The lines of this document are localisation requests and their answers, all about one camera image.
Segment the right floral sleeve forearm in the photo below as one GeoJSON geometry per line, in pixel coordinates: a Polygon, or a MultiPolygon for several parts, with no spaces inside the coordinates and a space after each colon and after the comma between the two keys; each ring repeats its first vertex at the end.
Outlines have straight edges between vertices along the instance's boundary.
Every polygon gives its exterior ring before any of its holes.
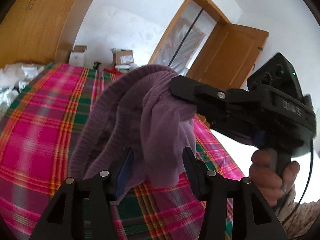
{"type": "MultiPolygon", "coordinates": [[[[290,215],[297,205],[297,203],[294,202],[296,196],[294,186],[287,196],[288,198],[284,206],[280,209],[277,215],[281,222],[290,215]]],[[[300,204],[296,212],[283,225],[283,228],[289,238],[297,238],[308,232],[319,215],[319,206],[319,200],[317,202],[300,204]]]]}

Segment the person's right hand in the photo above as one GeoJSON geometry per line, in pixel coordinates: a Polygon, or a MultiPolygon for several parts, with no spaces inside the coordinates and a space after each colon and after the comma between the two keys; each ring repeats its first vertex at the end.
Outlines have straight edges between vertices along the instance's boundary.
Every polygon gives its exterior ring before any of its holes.
{"type": "Polygon", "coordinates": [[[271,155],[266,151],[257,150],[251,157],[252,165],[249,168],[249,177],[258,187],[271,207],[277,205],[292,189],[300,165],[293,161],[287,165],[281,176],[270,169],[271,155]]]}

